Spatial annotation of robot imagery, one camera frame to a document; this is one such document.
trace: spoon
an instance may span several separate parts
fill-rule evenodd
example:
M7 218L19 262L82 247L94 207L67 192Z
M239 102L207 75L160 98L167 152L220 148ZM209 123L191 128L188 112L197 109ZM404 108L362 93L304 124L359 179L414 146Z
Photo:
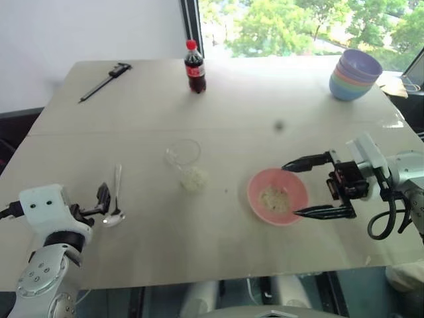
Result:
M114 227L125 219L125 214L119 209L119 190L121 188L122 165L117 164L115 167L115 210L103 220L105 227Z

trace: coca-cola bottle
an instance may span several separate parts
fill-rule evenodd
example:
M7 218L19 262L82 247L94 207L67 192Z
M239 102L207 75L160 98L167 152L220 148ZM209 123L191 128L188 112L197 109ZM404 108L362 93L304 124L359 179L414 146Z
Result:
M187 40L185 44L189 50L184 60L188 83L192 91L201 93L206 90L205 65L203 64L203 58L199 51L197 51L197 44L195 40Z

